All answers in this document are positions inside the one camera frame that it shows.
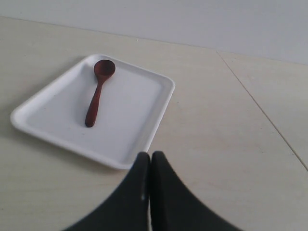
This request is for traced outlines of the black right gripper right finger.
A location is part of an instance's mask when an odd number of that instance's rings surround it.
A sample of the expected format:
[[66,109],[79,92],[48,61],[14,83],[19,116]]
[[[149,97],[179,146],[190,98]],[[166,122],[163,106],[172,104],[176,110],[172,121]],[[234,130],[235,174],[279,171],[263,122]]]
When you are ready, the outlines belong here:
[[181,181],[165,154],[152,155],[150,212],[153,231],[239,231],[204,205]]

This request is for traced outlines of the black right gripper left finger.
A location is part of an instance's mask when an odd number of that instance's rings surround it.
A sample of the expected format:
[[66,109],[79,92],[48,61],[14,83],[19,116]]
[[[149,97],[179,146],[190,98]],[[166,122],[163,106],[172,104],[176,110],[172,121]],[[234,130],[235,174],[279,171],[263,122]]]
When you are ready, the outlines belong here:
[[150,157],[137,155],[119,186],[95,210],[67,231],[147,231]]

